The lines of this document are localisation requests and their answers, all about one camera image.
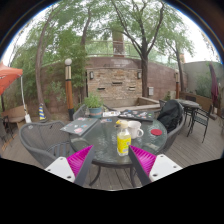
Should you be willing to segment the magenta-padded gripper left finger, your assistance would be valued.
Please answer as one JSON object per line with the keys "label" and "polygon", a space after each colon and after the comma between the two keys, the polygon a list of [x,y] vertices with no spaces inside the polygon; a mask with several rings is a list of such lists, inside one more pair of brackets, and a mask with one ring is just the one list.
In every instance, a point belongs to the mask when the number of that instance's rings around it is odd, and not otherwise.
{"label": "magenta-padded gripper left finger", "polygon": [[51,163],[46,171],[82,186],[95,155],[93,145],[85,147],[68,158],[59,157]]}

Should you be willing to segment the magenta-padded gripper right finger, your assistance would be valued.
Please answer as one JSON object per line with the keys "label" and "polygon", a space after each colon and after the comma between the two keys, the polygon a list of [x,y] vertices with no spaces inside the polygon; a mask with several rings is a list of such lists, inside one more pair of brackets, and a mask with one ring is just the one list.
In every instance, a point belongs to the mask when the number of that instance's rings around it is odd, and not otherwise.
{"label": "magenta-padded gripper right finger", "polygon": [[143,186],[181,170],[166,155],[156,156],[136,146],[129,146],[129,157]]}

